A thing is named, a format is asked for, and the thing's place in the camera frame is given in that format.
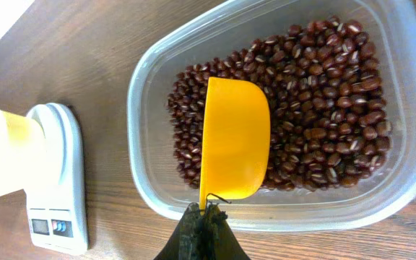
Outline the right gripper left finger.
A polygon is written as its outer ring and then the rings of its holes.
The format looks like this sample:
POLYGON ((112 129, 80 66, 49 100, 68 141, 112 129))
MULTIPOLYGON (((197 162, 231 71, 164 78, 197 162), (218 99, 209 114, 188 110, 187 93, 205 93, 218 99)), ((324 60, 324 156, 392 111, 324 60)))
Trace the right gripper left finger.
POLYGON ((155 260, 202 259, 200 249, 202 215, 197 203, 190 203, 155 260))

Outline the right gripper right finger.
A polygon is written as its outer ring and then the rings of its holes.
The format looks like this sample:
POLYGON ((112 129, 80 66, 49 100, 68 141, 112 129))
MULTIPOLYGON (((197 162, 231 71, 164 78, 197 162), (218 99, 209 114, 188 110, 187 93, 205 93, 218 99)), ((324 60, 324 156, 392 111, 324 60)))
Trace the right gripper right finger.
POLYGON ((227 223, 228 215, 217 204, 208 204, 202 217, 203 259, 250 260, 227 223))

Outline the yellow plastic measuring scoop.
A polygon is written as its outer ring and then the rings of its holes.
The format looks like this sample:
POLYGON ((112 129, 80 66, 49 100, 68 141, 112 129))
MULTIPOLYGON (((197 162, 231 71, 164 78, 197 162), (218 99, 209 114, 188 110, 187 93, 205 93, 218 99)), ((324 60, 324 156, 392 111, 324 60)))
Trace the yellow plastic measuring scoop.
POLYGON ((199 208, 208 199, 245 199, 263 183, 271 119, 254 83, 210 77, 204 107, 199 208))

